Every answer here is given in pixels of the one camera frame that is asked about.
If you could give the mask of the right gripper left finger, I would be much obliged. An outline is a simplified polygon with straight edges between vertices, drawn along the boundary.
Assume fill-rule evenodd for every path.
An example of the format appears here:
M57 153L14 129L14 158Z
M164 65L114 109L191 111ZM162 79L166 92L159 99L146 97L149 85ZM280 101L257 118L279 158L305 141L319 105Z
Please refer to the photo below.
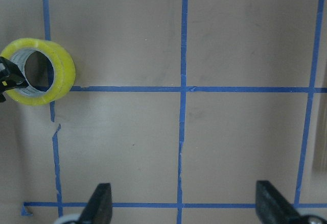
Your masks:
M90 197L77 223L108 224L112 219L110 183L100 183Z

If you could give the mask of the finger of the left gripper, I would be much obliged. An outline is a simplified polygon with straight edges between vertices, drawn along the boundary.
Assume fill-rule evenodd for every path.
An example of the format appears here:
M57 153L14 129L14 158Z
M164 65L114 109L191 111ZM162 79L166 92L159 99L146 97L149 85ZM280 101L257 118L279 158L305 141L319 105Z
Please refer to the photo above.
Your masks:
M1 103L6 101L3 95L5 91L26 87L27 80L18 66L5 57L1 57Z

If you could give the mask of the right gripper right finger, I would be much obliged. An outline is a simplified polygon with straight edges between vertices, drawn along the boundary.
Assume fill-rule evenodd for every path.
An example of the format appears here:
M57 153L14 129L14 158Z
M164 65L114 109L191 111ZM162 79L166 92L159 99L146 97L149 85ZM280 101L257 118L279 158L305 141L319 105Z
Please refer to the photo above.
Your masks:
M269 181L256 182L255 212L265 224L309 223Z

